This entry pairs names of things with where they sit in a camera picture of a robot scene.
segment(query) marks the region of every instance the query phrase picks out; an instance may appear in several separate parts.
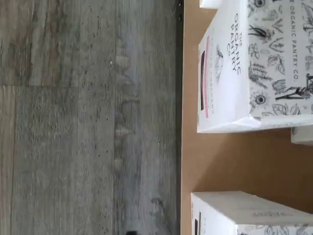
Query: leaf illustration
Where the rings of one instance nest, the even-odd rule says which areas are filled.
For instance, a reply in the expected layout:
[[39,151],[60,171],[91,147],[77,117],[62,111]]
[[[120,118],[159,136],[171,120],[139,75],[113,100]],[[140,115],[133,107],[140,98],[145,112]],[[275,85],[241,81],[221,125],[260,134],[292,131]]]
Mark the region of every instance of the leaf illustration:
[[281,79],[272,84],[273,89],[276,91],[276,94],[281,94],[285,92],[286,89],[286,80]]
[[263,21],[274,21],[278,18],[278,13],[276,10],[271,10],[268,12],[266,18],[262,18]]
[[283,6],[282,6],[282,4],[279,5],[278,11],[279,11],[280,14],[283,13]]
[[281,104],[273,104],[273,111],[276,115],[287,115],[286,107]]
[[284,33],[283,31],[283,19],[279,19],[275,24],[272,25],[274,28],[278,30],[280,33]]
[[308,6],[304,3],[302,3],[302,8],[304,9],[304,11],[306,13],[306,16],[304,16],[305,22],[312,26],[313,25],[313,8],[311,8],[310,6]]
[[268,226],[265,228],[264,234],[265,234],[265,235],[277,235],[277,234],[275,234],[274,229],[273,229],[273,227],[272,227],[271,225],[268,225]]
[[279,234],[280,235],[289,235],[289,229],[285,226],[280,226]]
[[278,56],[277,55],[271,55],[268,58],[268,66],[273,66],[278,62]]
[[276,52],[284,52],[284,38],[277,38],[275,41],[270,43],[269,48]]
[[275,116],[275,115],[272,114],[272,113],[262,113],[262,116],[264,116],[264,117],[270,117],[270,116]]
[[290,114],[291,115],[300,115],[301,112],[300,112],[300,109],[299,109],[299,106],[297,104],[295,104],[291,110],[290,110]]
[[279,65],[277,65],[277,70],[282,74],[285,75],[285,66],[283,63],[280,63]]
[[302,235],[302,233],[306,230],[307,227],[308,227],[308,224],[303,224],[301,227],[297,228],[295,234]]

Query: white box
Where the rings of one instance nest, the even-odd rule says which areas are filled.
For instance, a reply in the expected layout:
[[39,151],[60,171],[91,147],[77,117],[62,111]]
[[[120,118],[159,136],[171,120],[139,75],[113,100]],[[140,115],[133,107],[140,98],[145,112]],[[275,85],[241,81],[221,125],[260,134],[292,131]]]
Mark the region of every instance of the white box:
[[311,235],[313,216],[243,192],[191,195],[192,235]]
[[198,72],[199,133],[313,124],[313,2],[223,0]]
[[291,142],[313,146],[313,126],[301,126],[291,129]]
[[222,0],[200,0],[201,8],[219,8],[222,4]]

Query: packaging box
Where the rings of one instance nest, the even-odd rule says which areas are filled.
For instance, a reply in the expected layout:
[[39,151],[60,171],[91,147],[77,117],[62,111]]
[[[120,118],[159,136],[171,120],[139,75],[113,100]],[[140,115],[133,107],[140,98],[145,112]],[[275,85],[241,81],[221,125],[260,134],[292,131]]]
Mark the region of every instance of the packaging box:
[[291,142],[313,146],[313,126],[293,127],[291,129]]
[[202,8],[214,8],[220,7],[222,0],[200,0],[200,7]]
[[313,216],[244,192],[191,195],[192,235],[311,235]]
[[223,0],[198,74],[199,133],[313,124],[313,2]]

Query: wood grain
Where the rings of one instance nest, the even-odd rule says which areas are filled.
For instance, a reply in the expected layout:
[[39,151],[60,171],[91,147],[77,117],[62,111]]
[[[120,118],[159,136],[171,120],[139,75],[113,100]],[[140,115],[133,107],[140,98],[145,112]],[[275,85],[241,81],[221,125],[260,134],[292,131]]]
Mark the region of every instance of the wood grain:
[[18,87],[12,235],[74,234],[77,88]]
[[175,4],[116,2],[114,234],[177,234]]
[[76,235],[112,234],[115,0],[82,0]]
[[11,234],[11,198],[15,122],[14,87],[0,86],[0,234]]
[[0,84],[78,86],[80,0],[0,0]]

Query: laminate flooring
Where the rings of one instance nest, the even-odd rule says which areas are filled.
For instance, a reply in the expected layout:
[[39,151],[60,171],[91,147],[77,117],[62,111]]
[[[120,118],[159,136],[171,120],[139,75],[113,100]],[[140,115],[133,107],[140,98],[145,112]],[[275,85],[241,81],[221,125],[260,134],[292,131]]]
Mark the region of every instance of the laminate flooring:
[[182,2],[0,0],[0,234],[177,235]]

